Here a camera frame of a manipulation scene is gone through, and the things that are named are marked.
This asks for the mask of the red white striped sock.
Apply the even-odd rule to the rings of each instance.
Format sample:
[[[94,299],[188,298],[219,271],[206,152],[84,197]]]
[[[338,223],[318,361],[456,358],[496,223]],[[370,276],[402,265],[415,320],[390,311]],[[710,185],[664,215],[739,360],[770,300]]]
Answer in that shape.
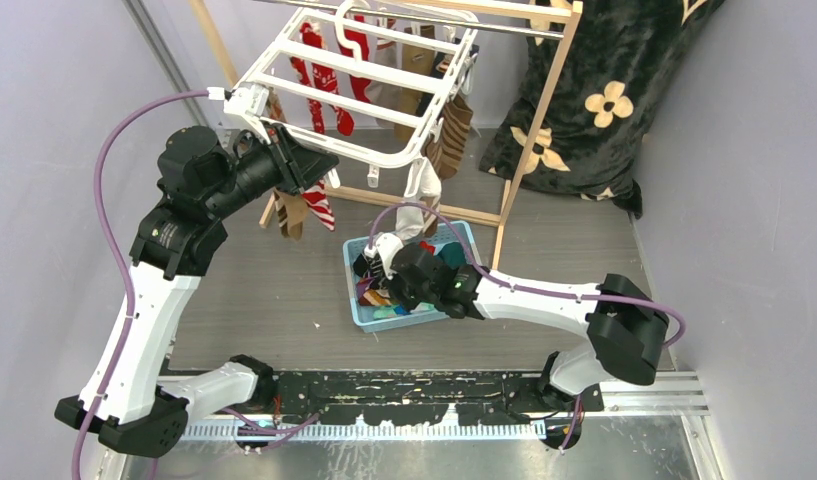
[[[336,230],[336,219],[327,196],[327,184],[320,179],[302,193],[309,211],[330,232]]]

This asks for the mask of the white plastic clip hanger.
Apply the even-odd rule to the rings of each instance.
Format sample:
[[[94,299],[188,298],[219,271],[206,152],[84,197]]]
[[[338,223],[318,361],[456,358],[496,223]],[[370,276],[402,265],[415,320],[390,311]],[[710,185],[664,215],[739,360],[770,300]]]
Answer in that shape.
[[[477,16],[466,10],[459,2],[422,3],[406,2],[408,6],[422,5],[431,7],[432,11],[458,12],[464,19],[478,20]],[[367,164],[371,169],[398,169],[407,167],[409,171],[416,163],[427,159],[421,149],[429,137],[438,134],[442,122],[440,115],[444,105],[459,92],[472,67],[471,48],[477,30],[465,29],[460,42],[440,41],[423,37],[420,33],[404,33],[388,28],[385,24],[369,24],[355,20],[354,16],[344,16],[351,6],[368,7],[365,1],[344,1],[339,5],[319,3],[316,1],[296,2],[296,11],[286,23],[278,36],[270,43],[255,63],[245,72],[231,89],[241,87],[244,83],[280,89],[306,99],[314,99],[330,106],[338,106],[369,117],[388,121],[394,125],[407,127],[411,136],[406,146],[393,154],[381,153],[348,141],[328,137],[310,129],[287,125],[289,133],[307,147],[322,149],[326,152],[347,157]],[[350,50],[349,55],[332,52],[304,45],[294,40],[303,22],[316,20],[331,25],[335,30],[338,43]],[[347,37],[347,32],[354,31],[375,39],[390,40],[398,44],[433,50],[450,56],[447,71],[441,78],[407,72],[395,67],[384,66],[365,59],[359,42]],[[400,112],[374,103],[364,102],[353,97],[335,95],[300,83],[281,79],[272,73],[272,66],[280,56],[299,57],[309,63],[331,67],[336,72],[351,77],[371,80],[381,85],[399,87],[423,94],[428,94],[431,101],[422,115]]]

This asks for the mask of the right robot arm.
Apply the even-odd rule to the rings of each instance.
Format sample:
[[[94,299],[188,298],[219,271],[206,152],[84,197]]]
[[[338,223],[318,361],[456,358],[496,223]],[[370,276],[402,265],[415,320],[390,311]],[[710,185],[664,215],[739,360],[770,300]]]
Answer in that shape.
[[[628,278],[559,284],[518,278],[484,266],[451,267],[409,244],[382,259],[390,294],[407,310],[430,304],[450,318],[511,319],[583,338],[548,358],[542,403],[561,411],[590,386],[616,379],[654,383],[669,327],[667,313]]]

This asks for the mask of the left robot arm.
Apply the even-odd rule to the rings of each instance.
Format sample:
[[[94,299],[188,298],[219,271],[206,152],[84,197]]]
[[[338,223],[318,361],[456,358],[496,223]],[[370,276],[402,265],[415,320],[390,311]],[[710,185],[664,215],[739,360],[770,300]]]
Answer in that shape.
[[[173,133],[158,159],[162,197],[138,226],[127,292],[97,371],[79,394],[58,402],[56,418],[118,453],[156,459],[208,415],[235,405],[269,409],[278,389],[273,370],[251,356],[233,356],[175,387],[159,384],[160,369],[227,238],[225,219],[272,189],[314,186],[338,162],[280,124],[268,125],[264,137],[241,132],[231,149],[207,127]]]

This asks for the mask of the dark green sock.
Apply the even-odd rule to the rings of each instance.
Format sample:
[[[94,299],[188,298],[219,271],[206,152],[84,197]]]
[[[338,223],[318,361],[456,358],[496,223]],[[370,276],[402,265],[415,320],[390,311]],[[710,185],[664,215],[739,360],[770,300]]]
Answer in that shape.
[[[446,266],[455,270],[468,264],[465,250],[459,242],[451,242],[439,247],[436,251],[436,257],[442,260]]]

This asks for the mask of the light blue plastic basket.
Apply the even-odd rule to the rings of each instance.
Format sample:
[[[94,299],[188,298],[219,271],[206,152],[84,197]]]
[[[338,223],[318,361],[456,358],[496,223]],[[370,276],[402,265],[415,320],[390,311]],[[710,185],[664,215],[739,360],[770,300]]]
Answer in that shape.
[[[452,224],[454,229],[440,225],[436,234],[428,242],[439,250],[449,243],[457,242],[456,235],[460,235],[469,243],[474,259],[479,260],[480,255],[471,225],[463,220],[453,221]],[[359,303],[361,277],[354,273],[352,264],[362,254],[366,243],[366,237],[357,237],[345,241],[342,247],[346,285],[350,298],[349,307],[353,323],[357,327],[365,333],[376,333],[447,319],[445,313],[434,310],[431,306],[425,307],[423,304],[410,313],[403,312],[399,315],[389,307],[362,306]]]

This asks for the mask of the red snowflake sock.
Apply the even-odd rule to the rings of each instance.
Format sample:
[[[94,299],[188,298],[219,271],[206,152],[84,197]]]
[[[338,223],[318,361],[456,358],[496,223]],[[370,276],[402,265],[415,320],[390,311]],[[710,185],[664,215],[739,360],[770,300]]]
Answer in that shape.
[[[299,28],[299,40],[306,46],[324,50],[327,49],[324,36],[320,30],[320,24],[317,22],[303,22]],[[335,70],[331,67],[316,63],[306,63],[303,59],[295,56],[290,58],[290,64],[295,70],[297,79],[301,85],[335,95],[339,94],[337,75]],[[317,133],[324,134],[326,128],[322,103],[314,99],[308,99],[307,102],[313,130]],[[331,108],[336,117],[337,131],[344,136],[350,136],[355,128],[355,122],[351,114],[338,106],[332,105]]]

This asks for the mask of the brown striped sock rear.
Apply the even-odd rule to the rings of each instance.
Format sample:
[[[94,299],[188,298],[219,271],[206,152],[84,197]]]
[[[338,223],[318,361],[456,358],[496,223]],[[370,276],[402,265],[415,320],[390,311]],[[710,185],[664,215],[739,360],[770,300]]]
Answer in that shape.
[[[462,94],[457,94],[442,110],[437,139],[429,139],[423,153],[441,181],[455,176],[461,166],[471,129],[473,110]]]

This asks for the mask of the black floral blanket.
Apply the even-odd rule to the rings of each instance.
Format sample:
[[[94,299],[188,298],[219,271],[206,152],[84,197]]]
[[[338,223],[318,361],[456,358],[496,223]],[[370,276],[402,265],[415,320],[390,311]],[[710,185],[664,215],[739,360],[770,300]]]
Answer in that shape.
[[[521,184],[640,218],[633,166],[663,95],[720,0],[595,0],[583,14]]]

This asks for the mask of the metal hanging rod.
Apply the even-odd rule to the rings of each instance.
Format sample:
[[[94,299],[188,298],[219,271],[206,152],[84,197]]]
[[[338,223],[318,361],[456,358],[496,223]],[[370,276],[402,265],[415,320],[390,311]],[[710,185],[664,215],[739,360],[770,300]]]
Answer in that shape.
[[[461,27],[465,29],[475,29],[493,33],[514,34],[530,36],[544,39],[561,40],[564,36],[562,32],[542,31],[527,27],[517,27],[493,23],[481,23],[478,20],[464,19],[458,12],[432,11],[431,7],[422,5],[397,7],[396,11],[374,10],[368,7],[351,6],[344,16],[350,17],[355,14],[372,16],[375,18],[394,18],[397,20],[416,21],[421,23],[431,23],[441,26]]]

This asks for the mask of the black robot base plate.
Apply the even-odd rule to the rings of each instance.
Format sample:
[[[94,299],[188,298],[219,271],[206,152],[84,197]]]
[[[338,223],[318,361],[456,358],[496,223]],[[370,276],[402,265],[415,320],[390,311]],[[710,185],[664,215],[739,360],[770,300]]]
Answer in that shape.
[[[573,409],[533,371],[284,370],[274,380],[272,399],[236,404],[234,411],[288,424],[317,416],[322,425],[401,427],[438,425],[447,414],[459,426],[520,425],[564,420]]]

